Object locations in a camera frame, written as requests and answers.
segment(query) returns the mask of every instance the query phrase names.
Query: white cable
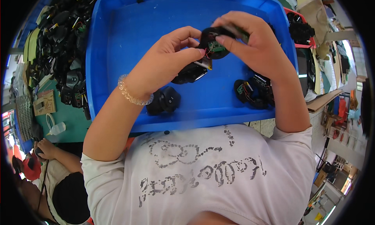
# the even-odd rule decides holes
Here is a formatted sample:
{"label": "white cable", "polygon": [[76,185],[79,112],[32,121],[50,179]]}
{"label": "white cable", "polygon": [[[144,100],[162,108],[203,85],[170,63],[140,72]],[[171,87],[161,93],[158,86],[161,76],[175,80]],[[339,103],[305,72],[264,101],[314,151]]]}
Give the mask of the white cable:
{"label": "white cable", "polygon": [[47,122],[48,128],[51,130],[52,127],[51,127],[51,125],[49,124],[48,117],[51,119],[53,125],[55,125],[55,120],[53,119],[53,117],[52,117],[51,114],[46,114],[46,122]]}

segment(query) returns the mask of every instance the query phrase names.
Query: white plastic bottle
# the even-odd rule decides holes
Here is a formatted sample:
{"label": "white plastic bottle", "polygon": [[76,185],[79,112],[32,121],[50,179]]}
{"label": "white plastic bottle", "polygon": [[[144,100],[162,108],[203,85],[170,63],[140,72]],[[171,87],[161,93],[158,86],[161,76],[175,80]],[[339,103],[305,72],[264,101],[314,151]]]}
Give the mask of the white plastic bottle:
{"label": "white plastic bottle", "polygon": [[52,129],[49,130],[49,133],[47,135],[58,135],[65,130],[66,130],[65,123],[61,122],[59,124],[54,125]]}

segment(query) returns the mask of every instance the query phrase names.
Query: clear beaded bracelet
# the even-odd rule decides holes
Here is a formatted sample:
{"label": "clear beaded bracelet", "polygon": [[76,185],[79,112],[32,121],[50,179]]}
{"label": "clear beaded bracelet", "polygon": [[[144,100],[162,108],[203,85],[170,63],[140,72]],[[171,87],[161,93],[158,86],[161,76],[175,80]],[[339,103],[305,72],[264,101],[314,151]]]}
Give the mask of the clear beaded bracelet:
{"label": "clear beaded bracelet", "polygon": [[123,82],[123,79],[124,79],[125,77],[127,77],[127,76],[128,76],[127,74],[125,74],[125,75],[121,75],[121,76],[119,77],[119,82],[118,82],[118,84],[117,84],[117,85],[119,86],[119,89],[121,90],[122,95],[124,95],[125,98],[128,99],[131,103],[136,104],[136,105],[149,105],[149,104],[151,104],[151,102],[152,102],[153,99],[154,99],[154,94],[151,94],[151,95],[150,95],[150,99],[149,99],[148,101],[142,101],[142,100],[140,100],[140,99],[137,99],[137,98],[132,97],[132,96],[129,94],[129,92],[127,91],[127,89],[126,89],[126,87],[125,87],[125,84],[124,84],[124,82]]}

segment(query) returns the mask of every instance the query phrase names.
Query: circuit board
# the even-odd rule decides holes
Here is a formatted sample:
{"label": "circuit board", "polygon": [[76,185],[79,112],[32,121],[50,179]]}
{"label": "circuit board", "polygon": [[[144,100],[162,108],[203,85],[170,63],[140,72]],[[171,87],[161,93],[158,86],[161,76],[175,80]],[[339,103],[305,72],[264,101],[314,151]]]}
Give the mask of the circuit board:
{"label": "circuit board", "polygon": [[214,52],[220,52],[224,51],[226,48],[219,44],[217,41],[209,42],[209,51],[214,53]]}
{"label": "circuit board", "polygon": [[238,94],[242,94],[244,92],[242,84],[237,88],[237,92]]}

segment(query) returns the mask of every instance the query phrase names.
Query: right hand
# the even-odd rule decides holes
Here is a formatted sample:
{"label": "right hand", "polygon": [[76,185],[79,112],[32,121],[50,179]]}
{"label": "right hand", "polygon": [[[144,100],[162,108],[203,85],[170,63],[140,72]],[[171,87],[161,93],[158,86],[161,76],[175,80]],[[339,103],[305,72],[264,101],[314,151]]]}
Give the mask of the right hand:
{"label": "right hand", "polygon": [[248,44],[221,35],[216,41],[236,55],[252,70],[268,77],[273,82],[283,81],[296,70],[279,45],[270,26],[257,16],[245,12],[231,11],[216,19],[211,27],[232,23],[250,34]]}
{"label": "right hand", "polygon": [[40,153],[39,156],[44,159],[55,159],[55,152],[57,147],[54,146],[48,139],[43,138],[41,141],[37,143],[37,147],[40,148],[43,153]]}

